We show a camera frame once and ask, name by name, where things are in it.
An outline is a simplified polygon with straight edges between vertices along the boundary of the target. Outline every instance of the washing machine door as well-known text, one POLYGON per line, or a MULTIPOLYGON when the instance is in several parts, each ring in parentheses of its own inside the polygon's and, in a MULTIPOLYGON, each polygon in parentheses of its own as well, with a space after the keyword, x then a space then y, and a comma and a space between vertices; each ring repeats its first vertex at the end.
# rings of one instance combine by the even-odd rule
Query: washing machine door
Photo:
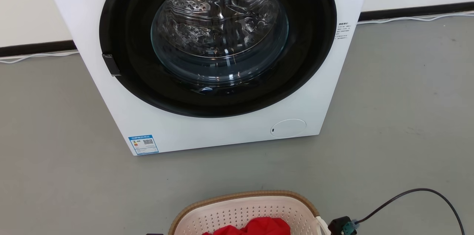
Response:
POLYGON ((110 73, 150 105, 227 117, 305 84, 335 30, 334 0, 107 0, 100 45, 110 73))

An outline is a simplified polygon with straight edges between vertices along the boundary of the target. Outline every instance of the blue and white sticker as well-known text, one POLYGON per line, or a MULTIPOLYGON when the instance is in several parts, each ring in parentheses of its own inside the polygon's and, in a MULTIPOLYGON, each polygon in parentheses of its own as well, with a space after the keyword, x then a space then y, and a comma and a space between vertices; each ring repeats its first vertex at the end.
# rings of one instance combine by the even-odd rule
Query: blue and white sticker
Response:
POLYGON ((132 147, 135 149, 137 155, 157 153, 158 147, 154 142, 152 135, 129 137, 132 147))

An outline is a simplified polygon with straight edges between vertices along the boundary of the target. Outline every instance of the white cable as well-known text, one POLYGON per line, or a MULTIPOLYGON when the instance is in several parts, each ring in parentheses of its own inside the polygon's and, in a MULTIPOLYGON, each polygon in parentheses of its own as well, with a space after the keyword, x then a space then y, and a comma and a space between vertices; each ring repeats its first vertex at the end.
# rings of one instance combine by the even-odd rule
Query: white cable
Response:
POLYGON ((464 12, 464 13, 457 13, 457 14, 445 14, 445 15, 440 15, 440 16, 422 16, 422 17, 399 17, 399 18, 393 18, 393 19, 388 19, 388 20, 378 20, 378 21, 362 21, 358 22, 357 24, 384 24, 392 21, 399 21, 399 20, 416 20, 416 21, 424 21, 424 22, 430 22, 436 19, 440 19, 443 17, 450 17, 450 16, 468 16, 468 17, 474 17, 474 12, 464 12))
POLYGON ((28 58, 35 58, 35 57, 46 57, 46 56, 69 56, 73 54, 78 54, 78 51, 74 52, 67 52, 67 53, 58 53, 58 54, 33 54, 30 56, 24 56, 24 57, 19 57, 19 56, 10 56, 10 57, 1 57, 0 58, 0 63, 2 64, 15 64, 20 61, 23 61, 28 58), (16 59, 15 61, 4 61, 4 60, 10 60, 10 59, 16 59))

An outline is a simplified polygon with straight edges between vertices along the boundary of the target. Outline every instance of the cable connector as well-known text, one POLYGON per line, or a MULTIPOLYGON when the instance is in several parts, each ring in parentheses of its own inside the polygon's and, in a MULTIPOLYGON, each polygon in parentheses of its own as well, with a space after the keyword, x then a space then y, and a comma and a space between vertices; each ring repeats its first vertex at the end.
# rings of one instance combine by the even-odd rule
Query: cable connector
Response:
POLYGON ((355 224, 356 220, 351 220, 348 216, 336 218, 331 221, 327 228, 332 235, 357 235, 359 224, 355 224))

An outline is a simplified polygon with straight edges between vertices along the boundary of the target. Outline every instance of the door glass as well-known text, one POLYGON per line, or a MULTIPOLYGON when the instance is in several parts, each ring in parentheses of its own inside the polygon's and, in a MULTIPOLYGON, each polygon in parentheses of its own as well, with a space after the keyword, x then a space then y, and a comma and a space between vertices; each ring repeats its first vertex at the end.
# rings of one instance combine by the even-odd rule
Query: door glass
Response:
POLYGON ((278 0, 166 0, 151 27, 164 66, 196 85, 243 83, 269 68, 288 38, 278 0))

